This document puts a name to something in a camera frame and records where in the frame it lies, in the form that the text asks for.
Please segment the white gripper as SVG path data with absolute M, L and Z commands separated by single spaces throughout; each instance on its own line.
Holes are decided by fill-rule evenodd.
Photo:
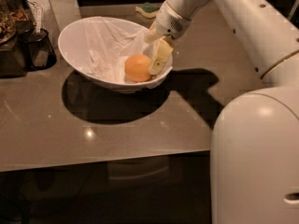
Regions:
M 144 41 L 148 44 L 158 39 L 153 43 L 151 65 L 149 66 L 149 73 L 151 75 L 158 75 L 172 54 L 174 49 L 173 44 L 167 37 L 172 40 L 181 38 L 190 24 L 189 20 L 177 14 L 167 2 L 163 2 L 156 15 L 155 22 L 150 26 L 144 36 Z

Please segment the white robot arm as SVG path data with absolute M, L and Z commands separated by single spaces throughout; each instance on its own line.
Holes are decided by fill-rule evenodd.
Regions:
M 158 74 L 195 12 L 215 1 L 261 90 L 223 108 L 210 147 L 213 224 L 299 224 L 299 30 L 266 0 L 165 0 L 147 36 Z

